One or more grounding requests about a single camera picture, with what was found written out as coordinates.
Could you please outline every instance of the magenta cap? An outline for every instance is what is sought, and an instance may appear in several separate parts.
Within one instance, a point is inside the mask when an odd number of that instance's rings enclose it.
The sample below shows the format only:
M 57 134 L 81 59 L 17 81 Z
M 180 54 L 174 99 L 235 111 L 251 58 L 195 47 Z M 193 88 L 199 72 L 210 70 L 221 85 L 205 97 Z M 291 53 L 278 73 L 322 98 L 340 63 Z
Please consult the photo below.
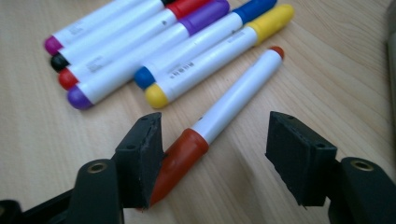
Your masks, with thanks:
M 57 54 L 63 47 L 64 46 L 53 35 L 44 41 L 44 48 L 52 56 Z
M 93 106 L 93 103 L 84 95 L 76 85 L 67 92 L 67 100 L 75 109 L 83 110 Z
M 227 1 L 215 0 L 206 3 L 203 7 L 198 8 L 179 22 L 186 27 L 190 35 L 194 35 L 228 14 L 229 10 L 230 4 Z

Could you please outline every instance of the blue cap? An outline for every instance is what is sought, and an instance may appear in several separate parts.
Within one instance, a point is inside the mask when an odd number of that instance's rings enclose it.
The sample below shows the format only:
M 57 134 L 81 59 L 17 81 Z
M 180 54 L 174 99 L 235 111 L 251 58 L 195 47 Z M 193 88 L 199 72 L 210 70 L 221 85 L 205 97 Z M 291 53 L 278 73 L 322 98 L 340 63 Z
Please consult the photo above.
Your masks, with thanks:
M 134 74 L 134 82 L 140 89 L 145 90 L 155 82 L 154 76 L 150 73 L 147 67 L 141 67 Z
M 233 12 L 238 14 L 242 19 L 242 23 L 245 24 L 273 8 L 275 4 L 276 0 L 251 0 L 241 7 L 234 9 Z
M 79 110 L 88 109 L 93 106 L 91 101 L 85 96 L 84 92 L 79 89 L 78 85 L 69 90 L 67 93 L 67 100 L 70 105 Z

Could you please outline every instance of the red marker cap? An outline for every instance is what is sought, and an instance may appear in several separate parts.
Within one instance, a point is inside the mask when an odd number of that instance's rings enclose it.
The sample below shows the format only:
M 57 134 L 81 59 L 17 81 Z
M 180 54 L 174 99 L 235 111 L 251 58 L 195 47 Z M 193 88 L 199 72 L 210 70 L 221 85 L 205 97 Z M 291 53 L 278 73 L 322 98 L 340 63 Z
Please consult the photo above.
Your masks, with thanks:
M 190 168 L 209 150 L 206 140 L 193 129 L 186 129 L 170 146 L 152 191 L 150 205 L 163 199 Z
M 78 84 L 76 77 L 67 68 L 59 73 L 58 80 L 61 86 L 67 91 Z
M 270 49 L 278 53 L 282 60 L 285 58 L 285 51 L 281 47 L 273 46 Z
M 211 0 L 177 0 L 176 2 L 166 5 L 166 7 L 169 8 L 179 20 L 210 1 Z

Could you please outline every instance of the black cap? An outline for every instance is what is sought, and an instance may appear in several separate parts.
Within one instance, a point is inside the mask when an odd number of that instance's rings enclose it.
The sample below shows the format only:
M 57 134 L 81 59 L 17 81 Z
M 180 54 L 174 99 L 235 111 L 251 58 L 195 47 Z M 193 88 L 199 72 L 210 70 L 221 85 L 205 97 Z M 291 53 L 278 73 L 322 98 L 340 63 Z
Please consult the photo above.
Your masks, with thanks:
M 69 64 L 70 63 L 66 60 L 66 58 L 60 53 L 55 54 L 50 59 L 50 65 L 57 72 L 63 70 Z

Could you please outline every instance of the felt tip pen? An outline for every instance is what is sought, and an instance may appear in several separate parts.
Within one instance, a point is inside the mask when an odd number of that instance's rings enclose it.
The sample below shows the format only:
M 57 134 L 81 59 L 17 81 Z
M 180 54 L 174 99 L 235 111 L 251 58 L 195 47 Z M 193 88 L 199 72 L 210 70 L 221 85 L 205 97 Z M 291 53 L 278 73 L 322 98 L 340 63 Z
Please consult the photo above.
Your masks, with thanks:
M 242 75 L 223 96 L 165 151 L 150 205 L 163 199 L 190 168 L 209 150 L 209 145 L 242 110 L 282 64 L 283 49 L 272 47 Z
M 113 20 L 96 27 L 96 29 L 84 35 L 69 47 L 60 49 L 50 59 L 52 68 L 55 71 L 61 71 L 70 63 L 78 63 L 84 60 L 92 51 L 111 42 L 117 36 L 122 35 L 137 24 L 160 12 L 164 7 L 162 0 L 142 1 Z
M 143 67 L 134 75 L 135 83 L 144 90 L 164 72 L 170 71 L 216 45 L 239 30 L 246 22 L 256 19 L 274 7 L 275 4 L 276 0 L 249 1 L 174 48 L 147 58 L 143 62 Z
M 55 55 L 59 49 L 69 46 L 95 27 L 106 21 L 111 21 L 124 10 L 135 6 L 139 2 L 138 0 L 117 0 L 107 3 L 51 35 L 44 41 L 44 48 L 50 55 Z
M 264 39 L 282 29 L 293 14 L 294 9 L 291 5 L 274 7 L 247 23 L 242 30 L 149 86 L 145 91 L 146 100 L 154 108 L 168 105 L 247 49 L 259 45 Z
M 67 99 L 76 109 L 87 109 L 104 99 L 111 92 L 134 78 L 141 62 L 154 53 L 161 53 L 204 29 L 226 15 L 230 5 L 225 0 L 212 0 L 181 19 L 177 24 L 152 37 L 144 45 L 124 55 L 80 82 L 67 93 Z
M 80 62 L 78 62 L 80 55 L 77 56 L 77 60 L 67 60 L 71 64 L 60 72 L 59 83 L 69 90 L 78 82 L 86 81 L 93 73 L 116 61 L 123 54 L 132 51 L 136 46 L 169 28 L 209 1 L 177 0 L 167 5 L 166 9 L 102 45 L 101 48 L 85 53 L 85 59 Z

